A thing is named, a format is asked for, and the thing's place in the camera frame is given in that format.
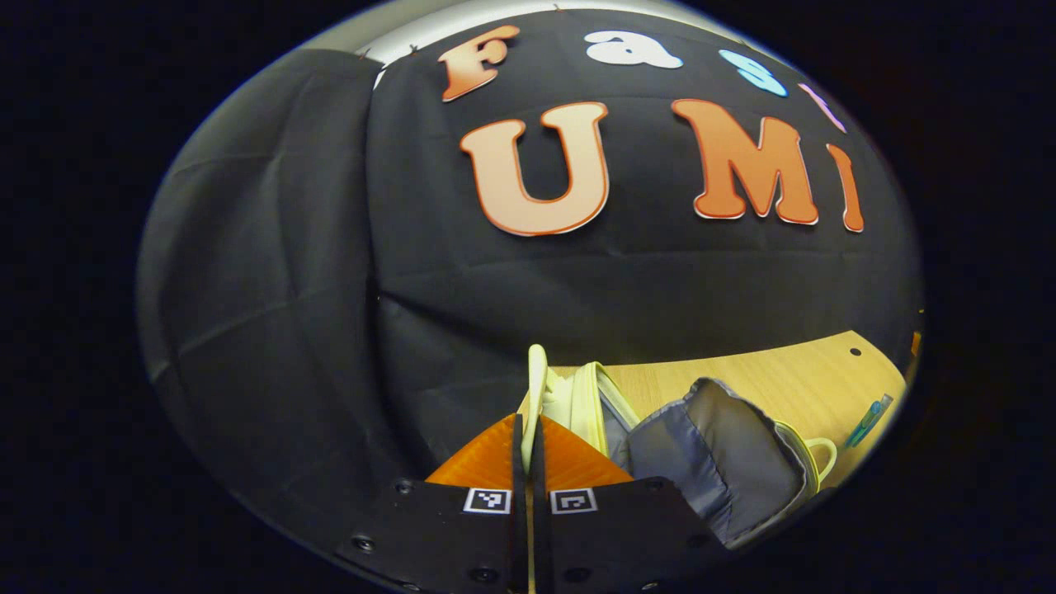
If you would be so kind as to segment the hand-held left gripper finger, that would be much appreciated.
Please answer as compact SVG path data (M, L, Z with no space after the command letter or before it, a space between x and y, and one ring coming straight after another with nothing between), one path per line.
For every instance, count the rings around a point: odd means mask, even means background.
M523 421L502 417L426 480L397 478L336 549L398 593L529 589Z
M532 454L539 593L690 593L732 553L663 477L608 483L615 466L557 422Z

